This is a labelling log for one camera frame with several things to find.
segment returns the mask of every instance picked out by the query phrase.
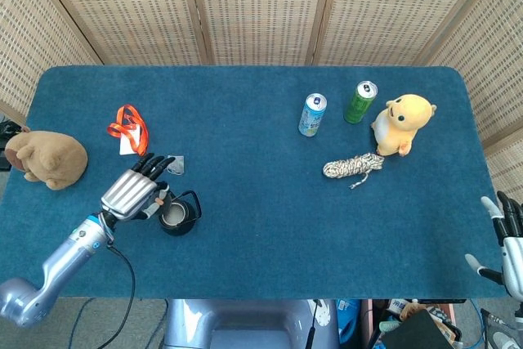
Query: white rope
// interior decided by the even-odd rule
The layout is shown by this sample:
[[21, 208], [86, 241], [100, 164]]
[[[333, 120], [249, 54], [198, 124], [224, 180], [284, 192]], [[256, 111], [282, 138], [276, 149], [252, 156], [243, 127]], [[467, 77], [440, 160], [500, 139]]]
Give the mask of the white rope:
[[383, 160], [384, 158], [381, 155], [372, 153], [357, 155], [353, 159], [340, 159], [326, 163], [324, 165], [324, 175], [332, 179], [340, 179], [342, 177], [364, 174], [365, 176], [361, 181], [351, 186], [352, 190], [367, 180], [370, 171], [381, 169]]

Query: white badge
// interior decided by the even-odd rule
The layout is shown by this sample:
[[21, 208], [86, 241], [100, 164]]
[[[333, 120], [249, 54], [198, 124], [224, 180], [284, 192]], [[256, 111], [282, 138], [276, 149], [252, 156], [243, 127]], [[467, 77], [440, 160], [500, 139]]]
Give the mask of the white badge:
[[[131, 135], [132, 139], [136, 142], [136, 145], [140, 144], [140, 126], [136, 124], [136, 128], [134, 130], [128, 130]], [[126, 155], [126, 154], [136, 154], [135, 151], [132, 151], [131, 142], [129, 139], [123, 135], [120, 134], [120, 155]]]

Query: silver robotic arm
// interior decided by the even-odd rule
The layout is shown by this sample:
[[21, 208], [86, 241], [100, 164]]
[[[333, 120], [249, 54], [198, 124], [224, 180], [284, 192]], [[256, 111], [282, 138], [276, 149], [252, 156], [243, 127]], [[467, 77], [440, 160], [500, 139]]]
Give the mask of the silver robotic arm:
[[521, 303], [516, 311], [516, 327], [523, 338], [523, 208], [514, 199], [498, 191], [503, 212], [486, 196], [481, 198], [489, 212], [501, 248], [502, 271], [481, 265], [470, 253], [465, 255], [469, 266], [480, 276], [503, 285], [507, 293]]
[[155, 180], [174, 160], [161, 156], [151, 159], [153, 156], [149, 153], [128, 169], [101, 198], [102, 210], [73, 230], [42, 264], [44, 282], [40, 289], [23, 278], [0, 284], [0, 317], [20, 327], [37, 324], [52, 309], [60, 291], [98, 248], [112, 244], [113, 229], [118, 221], [146, 219], [152, 215], [151, 207], [143, 212], [141, 207], [158, 189], [160, 197], [165, 196], [167, 183], [157, 184]]

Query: yellow stuffed bear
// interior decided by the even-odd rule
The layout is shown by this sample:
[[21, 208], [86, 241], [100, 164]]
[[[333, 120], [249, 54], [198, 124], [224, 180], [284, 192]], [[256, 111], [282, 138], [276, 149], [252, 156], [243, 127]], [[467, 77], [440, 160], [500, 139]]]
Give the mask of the yellow stuffed bear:
[[43, 181], [51, 190], [72, 185], [87, 166], [87, 152], [73, 137], [29, 129], [7, 142], [6, 158], [26, 180]]
[[428, 123], [435, 112], [435, 105], [415, 94], [404, 94], [387, 101], [387, 108], [371, 124], [378, 143], [378, 154], [407, 155], [416, 132]]

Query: soda can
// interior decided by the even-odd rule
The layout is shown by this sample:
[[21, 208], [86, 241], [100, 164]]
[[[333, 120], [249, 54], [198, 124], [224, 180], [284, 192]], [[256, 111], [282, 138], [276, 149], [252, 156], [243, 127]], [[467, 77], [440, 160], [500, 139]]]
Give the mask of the soda can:
[[302, 118], [297, 129], [305, 136], [316, 135], [326, 109], [327, 99], [324, 96], [319, 93], [310, 94], [305, 100]]
[[370, 81], [358, 83], [354, 96], [352, 96], [349, 105], [346, 107], [345, 114], [343, 114], [345, 120], [352, 124], [359, 123], [377, 94], [378, 87], [374, 83]]

